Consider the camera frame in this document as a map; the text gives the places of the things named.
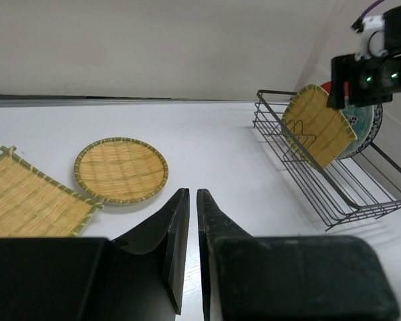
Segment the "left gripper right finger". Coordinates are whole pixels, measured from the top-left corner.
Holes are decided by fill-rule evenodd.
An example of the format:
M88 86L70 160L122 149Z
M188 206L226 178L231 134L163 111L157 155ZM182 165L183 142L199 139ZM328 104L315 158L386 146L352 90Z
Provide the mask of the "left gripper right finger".
M214 270L210 258L214 246L221 238L252 238L243 228L221 211L208 189L196 193L198 220L198 244L203 298L204 320L211 319L211 271Z

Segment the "square bamboo tray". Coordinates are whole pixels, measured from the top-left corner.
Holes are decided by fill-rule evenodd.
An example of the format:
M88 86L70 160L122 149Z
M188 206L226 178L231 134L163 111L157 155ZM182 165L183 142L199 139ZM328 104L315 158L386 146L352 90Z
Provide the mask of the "square bamboo tray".
M103 202L88 198L0 148L0 237L75 237Z

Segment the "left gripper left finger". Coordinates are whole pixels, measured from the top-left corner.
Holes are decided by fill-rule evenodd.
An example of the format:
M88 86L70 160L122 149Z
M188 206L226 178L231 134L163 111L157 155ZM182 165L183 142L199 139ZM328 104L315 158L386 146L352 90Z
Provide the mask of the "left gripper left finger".
M117 314L180 314L189 226L189 190L113 239Z

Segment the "scoop-shaped bamboo tray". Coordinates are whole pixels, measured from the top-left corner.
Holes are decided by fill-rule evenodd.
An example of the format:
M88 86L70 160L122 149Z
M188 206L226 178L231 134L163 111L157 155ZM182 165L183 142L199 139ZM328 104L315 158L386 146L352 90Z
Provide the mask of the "scoop-shaped bamboo tray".
M305 151L287 133L283 134L285 139L315 169L326 168L357 139L343 113L327 107L328 97L321 86L306 85L292 98L281 118Z

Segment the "round bamboo tray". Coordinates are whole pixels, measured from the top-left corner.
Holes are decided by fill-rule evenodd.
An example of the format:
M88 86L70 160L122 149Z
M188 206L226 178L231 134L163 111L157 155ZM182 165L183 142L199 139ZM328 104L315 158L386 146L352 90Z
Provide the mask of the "round bamboo tray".
M97 140L87 145L74 162L74 177L79 186L112 204L143 202L161 192L168 176L163 155L134 138Z

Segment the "red teal floral plate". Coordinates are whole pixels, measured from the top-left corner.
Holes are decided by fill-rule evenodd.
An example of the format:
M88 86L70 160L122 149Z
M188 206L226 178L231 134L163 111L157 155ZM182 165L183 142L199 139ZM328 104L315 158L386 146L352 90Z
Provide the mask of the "red teal floral plate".
M351 125L357 139L351 142L348 147L340 153L338 159L349 158L350 155L365 141L372 127L374 107L376 106L357 107L349 104L348 97L345 97L345 103L346 105L342 110L342 113Z

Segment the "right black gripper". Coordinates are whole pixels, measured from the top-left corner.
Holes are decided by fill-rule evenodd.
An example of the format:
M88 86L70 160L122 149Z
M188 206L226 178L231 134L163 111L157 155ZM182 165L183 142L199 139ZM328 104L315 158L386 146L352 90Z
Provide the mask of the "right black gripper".
M377 5L370 5L356 21L367 17ZM354 53L332 58L328 108L344 109L345 97L350 104L364 107L391 102L394 94L401 93L401 5L381 15L388 55L360 61Z

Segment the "blue white floral plate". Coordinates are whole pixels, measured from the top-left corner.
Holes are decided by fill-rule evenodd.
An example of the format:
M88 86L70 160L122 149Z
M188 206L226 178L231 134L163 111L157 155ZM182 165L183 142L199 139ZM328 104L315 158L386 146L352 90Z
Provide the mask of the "blue white floral plate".
M358 153L362 152L364 149L366 149L375 139L377 136L380 127L382 125L383 121L383 106L382 104L378 104L374 107L374 119L372 122L372 127L367 135L367 138L365 141L350 155L350 157L353 157L357 155Z

